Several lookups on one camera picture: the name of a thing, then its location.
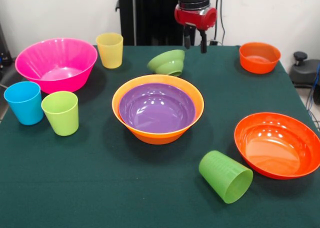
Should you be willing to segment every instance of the blue cup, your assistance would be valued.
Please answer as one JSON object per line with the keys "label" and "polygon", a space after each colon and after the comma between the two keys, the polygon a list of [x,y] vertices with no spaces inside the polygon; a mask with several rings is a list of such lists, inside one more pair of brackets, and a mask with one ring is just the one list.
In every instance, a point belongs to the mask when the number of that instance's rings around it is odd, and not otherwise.
{"label": "blue cup", "polygon": [[13,113],[23,125],[34,125],[42,120],[41,89],[37,83],[22,81],[8,87],[4,92]]}

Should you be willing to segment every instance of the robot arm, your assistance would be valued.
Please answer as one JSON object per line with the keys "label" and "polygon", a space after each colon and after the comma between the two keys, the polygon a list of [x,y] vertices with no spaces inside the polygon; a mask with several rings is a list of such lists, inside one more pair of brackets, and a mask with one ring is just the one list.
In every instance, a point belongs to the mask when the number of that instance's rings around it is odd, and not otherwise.
{"label": "robot arm", "polygon": [[184,26],[184,46],[190,48],[190,31],[198,29],[202,38],[201,53],[206,53],[206,31],[213,27],[217,20],[217,10],[210,7],[210,0],[178,0],[174,17]]}

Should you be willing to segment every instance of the pink bowl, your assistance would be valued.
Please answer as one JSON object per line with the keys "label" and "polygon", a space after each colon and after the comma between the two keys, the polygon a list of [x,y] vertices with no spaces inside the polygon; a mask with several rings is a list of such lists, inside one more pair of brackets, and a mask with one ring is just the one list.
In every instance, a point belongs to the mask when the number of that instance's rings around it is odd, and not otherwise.
{"label": "pink bowl", "polygon": [[48,39],[23,50],[16,70],[45,93],[74,92],[87,82],[98,52],[90,43],[73,38]]}

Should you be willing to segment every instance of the orange bowl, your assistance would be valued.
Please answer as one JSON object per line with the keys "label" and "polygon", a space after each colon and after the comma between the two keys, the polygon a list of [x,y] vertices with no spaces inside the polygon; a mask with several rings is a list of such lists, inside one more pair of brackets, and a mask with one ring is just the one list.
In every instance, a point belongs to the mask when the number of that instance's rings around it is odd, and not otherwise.
{"label": "orange bowl", "polygon": [[[163,83],[174,86],[179,88],[180,90],[184,91],[193,101],[195,107],[195,118],[193,122],[186,126],[183,129],[176,130],[169,133],[149,133],[145,131],[141,131],[131,127],[130,125],[126,124],[120,117],[119,113],[119,104],[122,97],[131,89],[148,84],[148,83]],[[162,74],[151,74],[151,75],[144,75],[128,82],[124,83],[120,88],[114,93],[112,98],[112,110],[116,118],[124,124],[139,140],[152,144],[152,145],[163,145],[174,142],[177,140],[186,130],[188,130],[191,126],[193,126],[201,117],[204,112],[204,98],[202,97],[200,91],[188,81],[171,76],[171,75],[162,75]]]}
{"label": "orange bowl", "polygon": [[320,165],[320,140],[305,124],[279,113],[256,113],[234,131],[245,161],[260,174],[278,180],[306,176]]}
{"label": "orange bowl", "polygon": [[266,74],[271,72],[281,58],[274,46],[260,42],[250,42],[239,49],[241,66],[248,72]]}

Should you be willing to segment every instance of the cup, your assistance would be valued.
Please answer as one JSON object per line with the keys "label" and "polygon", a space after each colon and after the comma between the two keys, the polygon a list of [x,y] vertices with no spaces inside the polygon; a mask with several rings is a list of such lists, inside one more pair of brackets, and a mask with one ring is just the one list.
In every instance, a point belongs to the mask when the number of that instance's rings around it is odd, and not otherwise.
{"label": "cup", "polygon": [[202,158],[199,171],[227,204],[240,199],[254,177],[251,169],[217,150],[210,151]]}
{"label": "cup", "polygon": [[37,83],[22,81],[8,87],[4,99],[18,121],[23,125],[34,125],[42,120],[41,89]]}
{"label": "cup", "polygon": [[54,132],[69,136],[79,128],[78,97],[69,91],[58,91],[43,99],[41,107]]}
{"label": "cup", "polygon": [[184,69],[185,52],[174,49],[154,57],[147,67],[150,71],[159,75],[170,75],[178,77]]}
{"label": "cup", "polygon": [[122,64],[124,38],[117,33],[103,33],[95,39],[102,64],[114,69]]}

